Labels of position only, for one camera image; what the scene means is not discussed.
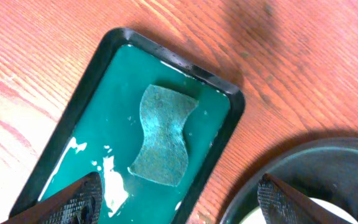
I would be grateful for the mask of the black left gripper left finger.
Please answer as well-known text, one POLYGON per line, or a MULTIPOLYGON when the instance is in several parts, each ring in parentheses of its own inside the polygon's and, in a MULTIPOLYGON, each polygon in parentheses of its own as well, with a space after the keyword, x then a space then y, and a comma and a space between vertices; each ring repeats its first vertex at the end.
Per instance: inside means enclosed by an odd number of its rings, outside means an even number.
POLYGON ((100 174, 90 172, 2 224, 97 224, 102 204, 103 185, 100 174))

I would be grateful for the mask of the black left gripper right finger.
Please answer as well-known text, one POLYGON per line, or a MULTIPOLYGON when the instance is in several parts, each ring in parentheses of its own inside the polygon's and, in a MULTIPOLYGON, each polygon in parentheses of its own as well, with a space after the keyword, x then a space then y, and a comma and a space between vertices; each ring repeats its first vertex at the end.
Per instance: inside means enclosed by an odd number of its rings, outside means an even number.
POLYGON ((259 180, 257 200, 269 224, 350 224, 272 174, 259 180))

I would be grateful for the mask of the green scrub sponge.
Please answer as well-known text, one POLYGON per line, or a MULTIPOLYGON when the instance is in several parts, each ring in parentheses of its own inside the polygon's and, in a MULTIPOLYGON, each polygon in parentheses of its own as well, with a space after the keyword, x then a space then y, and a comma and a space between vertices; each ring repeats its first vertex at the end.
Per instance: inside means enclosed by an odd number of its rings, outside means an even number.
POLYGON ((188 167, 183 130, 198 101, 157 85, 149 85, 140 101, 144 140, 130 173, 157 184, 176 187, 188 167))

